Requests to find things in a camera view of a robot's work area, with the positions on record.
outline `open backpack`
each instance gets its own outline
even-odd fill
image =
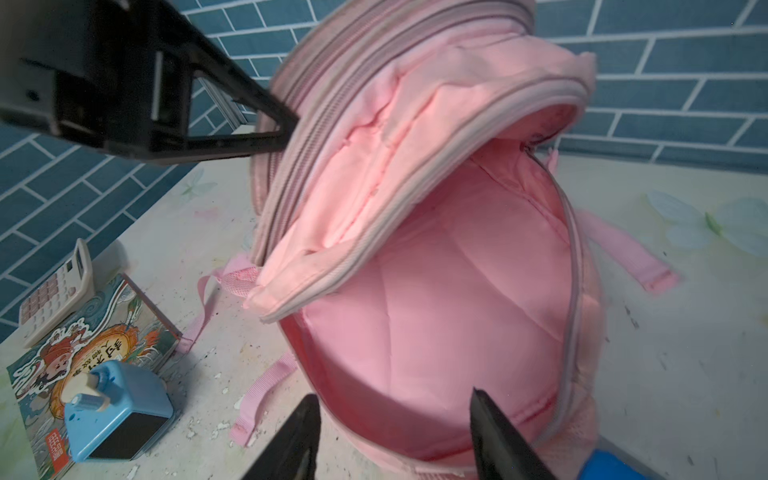
[[[592,54],[532,35],[534,6],[351,0],[282,63],[270,92],[300,120],[284,152],[251,159],[253,248],[214,276],[292,352],[246,394],[235,441],[298,365],[382,467],[474,478],[478,389],[551,473],[577,477],[598,440],[604,337],[582,230],[646,290],[677,277],[595,216],[577,222],[556,152],[533,155],[595,78]],[[260,115],[257,132],[277,129]]]

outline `pencil sharpener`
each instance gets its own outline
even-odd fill
[[[75,462],[132,460],[173,423],[165,384],[149,370],[111,360],[70,382],[64,421]]]

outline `bright blue object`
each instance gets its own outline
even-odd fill
[[[174,407],[163,381],[149,370],[111,360],[91,370],[96,390],[109,398],[75,396],[64,407],[70,456],[75,462],[127,461],[141,456],[172,423]]]
[[[595,450],[578,480],[646,480],[627,464],[602,450]]]

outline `white calculator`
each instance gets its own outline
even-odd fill
[[[94,295],[88,245],[78,238],[72,257],[28,296],[18,311],[24,347],[39,342]]]

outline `table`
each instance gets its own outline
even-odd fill
[[[126,272],[181,329],[200,312],[197,278],[250,245],[256,225],[247,159],[195,167],[94,260],[97,285]],[[655,188],[700,210],[735,198],[768,198],[768,177],[562,156],[558,179],[577,207],[627,229],[685,281],[653,298],[595,247],[607,301],[607,336],[595,396],[602,435],[668,478],[757,478],[768,470],[768,260],[724,240],[672,247],[644,200]],[[234,445],[229,424],[251,382],[286,351],[222,294],[192,352],[164,372],[182,414],[135,462],[75,465],[65,478],[239,478],[310,389],[294,374],[273,394],[254,443]],[[7,366],[22,354],[14,333]],[[0,478],[35,467],[8,377],[0,375]],[[317,478],[399,478],[359,454],[323,414]]]

